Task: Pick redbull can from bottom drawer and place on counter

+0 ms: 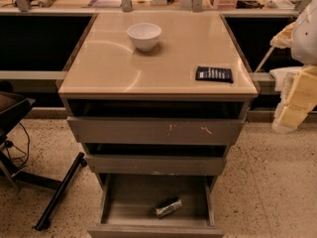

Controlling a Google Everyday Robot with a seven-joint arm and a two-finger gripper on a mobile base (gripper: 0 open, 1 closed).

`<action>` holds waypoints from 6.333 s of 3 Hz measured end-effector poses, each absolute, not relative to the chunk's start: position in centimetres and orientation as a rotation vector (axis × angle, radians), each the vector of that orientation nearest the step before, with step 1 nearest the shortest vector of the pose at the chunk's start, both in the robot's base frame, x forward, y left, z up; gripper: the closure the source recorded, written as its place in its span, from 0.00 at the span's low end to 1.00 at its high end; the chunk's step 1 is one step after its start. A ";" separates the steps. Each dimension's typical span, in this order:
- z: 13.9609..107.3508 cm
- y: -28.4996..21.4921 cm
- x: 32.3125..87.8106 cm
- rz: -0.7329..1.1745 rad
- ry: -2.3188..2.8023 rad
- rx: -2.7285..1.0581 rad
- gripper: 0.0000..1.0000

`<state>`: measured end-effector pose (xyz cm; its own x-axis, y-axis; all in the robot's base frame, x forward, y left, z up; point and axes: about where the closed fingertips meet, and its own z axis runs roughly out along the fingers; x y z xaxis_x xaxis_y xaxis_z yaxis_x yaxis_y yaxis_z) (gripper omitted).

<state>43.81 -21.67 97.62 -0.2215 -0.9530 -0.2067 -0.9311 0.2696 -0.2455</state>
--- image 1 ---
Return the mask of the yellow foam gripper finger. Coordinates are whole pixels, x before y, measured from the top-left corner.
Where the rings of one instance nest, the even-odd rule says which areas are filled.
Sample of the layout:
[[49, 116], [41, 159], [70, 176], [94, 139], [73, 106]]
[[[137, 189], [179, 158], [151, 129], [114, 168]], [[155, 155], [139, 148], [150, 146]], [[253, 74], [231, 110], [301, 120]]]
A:
[[299, 72], [289, 72], [283, 81], [272, 129], [277, 133], [296, 130], [316, 106], [317, 66], [305, 66]]
[[275, 48], [285, 49], [292, 45], [292, 32], [295, 23], [292, 22], [278, 32], [271, 40], [270, 45]]

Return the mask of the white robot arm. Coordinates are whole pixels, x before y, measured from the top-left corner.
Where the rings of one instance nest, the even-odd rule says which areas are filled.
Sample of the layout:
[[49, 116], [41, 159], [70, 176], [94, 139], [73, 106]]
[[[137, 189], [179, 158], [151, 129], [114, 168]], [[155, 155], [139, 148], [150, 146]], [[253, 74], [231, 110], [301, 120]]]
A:
[[303, 64], [299, 72], [286, 75], [274, 112], [272, 129], [285, 134], [296, 130], [317, 106], [317, 0], [311, 0], [296, 21], [275, 35], [270, 44], [290, 48], [291, 57]]

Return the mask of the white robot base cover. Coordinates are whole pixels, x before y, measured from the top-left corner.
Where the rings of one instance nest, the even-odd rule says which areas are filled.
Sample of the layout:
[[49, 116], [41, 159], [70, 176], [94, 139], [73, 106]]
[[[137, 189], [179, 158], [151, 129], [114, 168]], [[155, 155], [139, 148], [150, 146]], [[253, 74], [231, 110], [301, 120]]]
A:
[[269, 71], [269, 74], [274, 78], [274, 81], [275, 81], [274, 90], [281, 91], [283, 87], [283, 82], [286, 76], [289, 73], [298, 73], [300, 71], [301, 71], [301, 66], [289, 66], [289, 67], [280, 67], [280, 68], [271, 69]]

